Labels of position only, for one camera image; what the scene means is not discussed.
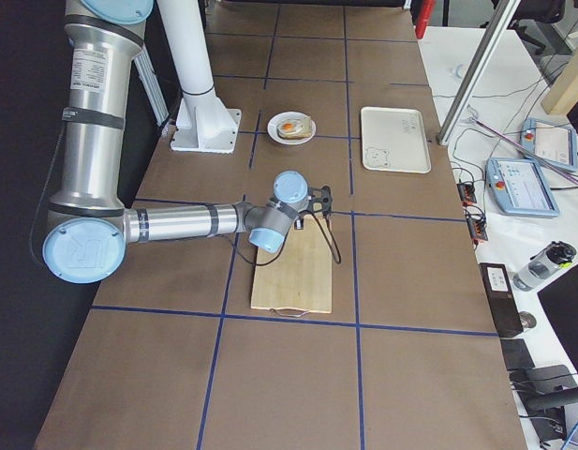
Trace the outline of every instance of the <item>wooden block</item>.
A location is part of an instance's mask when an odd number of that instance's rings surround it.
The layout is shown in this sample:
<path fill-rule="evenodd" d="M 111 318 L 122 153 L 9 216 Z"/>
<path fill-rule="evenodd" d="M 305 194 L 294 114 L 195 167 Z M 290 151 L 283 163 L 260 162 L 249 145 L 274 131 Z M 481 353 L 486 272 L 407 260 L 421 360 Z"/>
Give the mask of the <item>wooden block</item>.
<path fill-rule="evenodd" d="M 578 50 L 542 101 L 549 114 L 567 114 L 578 102 Z"/>
<path fill-rule="evenodd" d="M 258 250 L 258 263 L 275 255 Z M 280 258 L 256 267 L 251 293 L 253 309 L 332 312 L 333 258 L 310 216 L 303 230 L 291 230 Z"/>

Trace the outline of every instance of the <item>black box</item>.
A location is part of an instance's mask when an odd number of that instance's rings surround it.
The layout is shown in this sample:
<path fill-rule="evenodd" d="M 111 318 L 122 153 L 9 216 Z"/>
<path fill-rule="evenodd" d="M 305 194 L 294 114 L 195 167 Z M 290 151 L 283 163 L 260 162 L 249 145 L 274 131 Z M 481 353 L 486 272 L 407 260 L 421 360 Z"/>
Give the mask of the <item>black box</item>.
<path fill-rule="evenodd" d="M 505 266 L 481 262 L 480 271 L 496 332 L 502 338 L 513 338 L 519 335 L 524 328 L 520 322 Z"/>

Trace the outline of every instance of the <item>white plate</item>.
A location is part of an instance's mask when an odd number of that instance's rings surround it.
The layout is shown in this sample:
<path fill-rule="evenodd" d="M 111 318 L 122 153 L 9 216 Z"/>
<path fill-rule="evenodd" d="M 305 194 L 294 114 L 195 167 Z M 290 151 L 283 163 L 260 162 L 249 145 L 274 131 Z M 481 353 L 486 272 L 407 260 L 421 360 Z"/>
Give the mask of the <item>white plate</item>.
<path fill-rule="evenodd" d="M 316 135 L 316 122 L 313 120 L 311 121 L 311 136 L 308 138 L 303 139 L 283 139 L 278 136 L 278 124 L 283 120 L 287 119 L 305 119 L 307 114 L 303 114 L 302 112 L 295 112 L 295 111 L 288 111 L 288 112 L 281 112 L 280 114 L 275 115 L 273 118 L 270 119 L 268 122 L 268 134 L 272 139 L 274 139 L 277 143 L 283 143 L 285 145 L 299 145 L 300 143 L 306 143 L 311 138 Z"/>

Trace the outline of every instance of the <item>white desk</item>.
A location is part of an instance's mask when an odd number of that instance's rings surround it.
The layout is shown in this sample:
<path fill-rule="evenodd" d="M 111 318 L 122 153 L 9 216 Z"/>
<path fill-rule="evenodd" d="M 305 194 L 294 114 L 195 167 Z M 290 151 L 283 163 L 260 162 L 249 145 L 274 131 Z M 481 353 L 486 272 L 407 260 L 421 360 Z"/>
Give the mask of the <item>white desk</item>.
<path fill-rule="evenodd" d="M 478 47 L 483 32 L 484 30 L 481 29 L 468 28 L 429 27 L 426 30 L 424 39 L 419 43 L 433 96 L 454 96 L 457 93 L 462 81 L 457 71 L 461 73 L 462 69 L 465 70 Z M 540 78 L 541 74 L 515 32 L 507 31 L 488 68 L 482 75 L 474 96 L 509 94 L 512 91 L 526 88 Z M 524 108 L 506 130 L 505 127 L 524 103 L 528 94 L 531 93 L 532 88 L 508 97 L 473 98 L 470 100 L 470 105 L 479 112 L 480 120 L 490 127 L 501 132 L 504 130 L 507 132 L 517 131 L 521 129 L 528 108 L 531 107 L 537 96 L 544 96 L 545 86 L 544 81 L 538 83 Z M 444 121 L 451 104 L 452 98 L 435 97 L 435 106 L 441 123 Z M 462 119 L 465 119 L 466 116 L 467 114 L 464 113 Z M 547 115 L 542 109 L 540 101 L 537 101 L 530 116 L 557 124 L 568 122 L 564 116 Z M 470 127 L 470 124 L 464 123 L 457 126 L 450 139 L 450 157 L 452 157 L 457 138 L 466 128 Z M 489 139 L 481 134 L 468 131 L 457 144 L 456 155 L 484 168 L 486 159 L 491 155 L 495 143 L 496 139 Z M 518 158 L 515 149 L 503 142 L 498 145 L 492 156 Z M 471 170 L 476 179 L 481 178 L 478 169 L 466 164 L 463 166 Z M 551 187 L 569 185 L 558 175 L 549 173 L 548 170 L 544 170 L 544 172 Z M 459 177 L 459 171 L 454 171 L 454 174 L 456 178 Z M 469 179 L 469 175 L 462 173 L 462 179 Z M 489 239 L 488 242 L 478 246 L 476 258 L 479 263 L 503 263 L 506 265 L 511 278 L 513 273 L 527 263 L 529 257 L 538 253 L 551 241 L 570 243 L 578 251 L 578 189 L 554 192 L 561 215 L 552 219 L 504 216 L 490 193 L 486 192 L 483 195 L 483 183 L 476 183 L 476 194 L 479 199 L 479 206 L 486 212 Z M 536 366 L 540 368 L 564 364 L 571 372 L 575 372 L 570 359 L 563 351 L 542 311 L 537 290 L 532 292 L 515 290 L 514 295 L 518 310 L 532 313 L 538 321 L 536 328 L 520 336 L 526 341 Z M 528 448 L 538 449 L 539 441 L 530 421 L 522 419 L 522 426 Z"/>

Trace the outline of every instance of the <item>light blue joint cap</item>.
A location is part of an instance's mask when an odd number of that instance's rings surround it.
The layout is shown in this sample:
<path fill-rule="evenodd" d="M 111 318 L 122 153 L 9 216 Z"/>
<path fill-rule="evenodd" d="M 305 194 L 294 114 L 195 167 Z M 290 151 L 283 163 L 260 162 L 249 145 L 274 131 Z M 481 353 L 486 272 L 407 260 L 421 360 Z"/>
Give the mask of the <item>light blue joint cap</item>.
<path fill-rule="evenodd" d="M 93 283 L 109 276 L 124 258 L 122 232 L 102 218 L 68 220 L 49 233 L 43 258 L 50 270 L 71 283 Z"/>
<path fill-rule="evenodd" d="M 274 196 L 284 203 L 300 202 L 307 196 L 307 182 L 298 172 L 282 172 L 274 180 Z"/>
<path fill-rule="evenodd" d="M 85 8 L 104 21 L 134 25 L 149 17 L 154 0 L 81 0 Z"/>
<path fill-rule="evenodd" d="M 254 228 L 249 234 L 249 242 L 269 253 L 276 253 L 285 242 L 285 236 L 269 228 Z"/>

